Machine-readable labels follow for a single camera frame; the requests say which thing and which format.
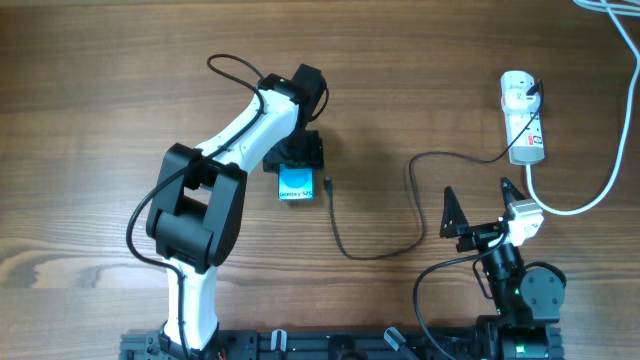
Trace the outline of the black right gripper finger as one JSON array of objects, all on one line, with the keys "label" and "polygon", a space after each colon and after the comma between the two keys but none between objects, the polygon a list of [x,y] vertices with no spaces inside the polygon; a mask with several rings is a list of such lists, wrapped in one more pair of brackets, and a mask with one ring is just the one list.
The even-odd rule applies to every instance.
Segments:
[{"label": "black right gripper finger", "polygon": [[451,186],[444,189],[444,208],[439,235],[441,238],[465,236],[470,225]]},{"label": "black right gripper finger", "polygon": [[500,179],[500,186],[505,206],[509,206],[513,202],[526,199],[525,195],[522,194],[507,177],[502,177]]}]

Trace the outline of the blue screen smartphone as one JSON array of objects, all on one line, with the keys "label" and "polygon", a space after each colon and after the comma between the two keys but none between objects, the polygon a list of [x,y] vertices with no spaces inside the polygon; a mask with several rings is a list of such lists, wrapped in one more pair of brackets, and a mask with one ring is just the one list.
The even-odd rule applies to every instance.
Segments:
[{"label": "blue screen smartphone", "polygon": [[303,201],[314,198],[313,170],[311,168],[280,167],[278,174],[278,199]]}]

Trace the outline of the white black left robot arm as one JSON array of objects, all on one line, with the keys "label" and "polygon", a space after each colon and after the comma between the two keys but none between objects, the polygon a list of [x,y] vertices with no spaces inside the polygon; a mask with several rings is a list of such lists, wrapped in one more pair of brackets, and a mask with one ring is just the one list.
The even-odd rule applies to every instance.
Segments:
[{"label": "white black left robot arm", "polygon": [[249,174],[301,171],[302,188],[278,196],[302,200],[312,198],[312,176],[324,167],[322,140],[307,127],[326,105],[322,72],[302,64],[290,79],[270,74],[251,89],[247,108],[220,133],[195,147],[175,144],[163,158],[146,232],[172,280],[160,336],[174,356],[187,349],[199,357],[217,341],[217,271],[239,236]]}]

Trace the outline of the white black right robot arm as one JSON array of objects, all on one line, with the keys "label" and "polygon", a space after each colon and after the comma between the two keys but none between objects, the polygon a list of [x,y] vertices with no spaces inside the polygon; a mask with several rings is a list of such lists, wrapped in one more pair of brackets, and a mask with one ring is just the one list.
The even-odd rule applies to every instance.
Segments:
[{"label": "white black right robot arm", "polygon": [[486,298],[495,315],[480,316],[470,349],[456,349],[469,359],[539,359],[565,357],[560,329],[567,278],[542,261],[526,263],[519,247],[536,235],[544,221],[542,208],[526,198],[508,178],[500,183],[505,212],[498,220],[469,224],[452,187],[444,190],[442,238],[456,238],[460,253],[476,251],[485,276]]}]

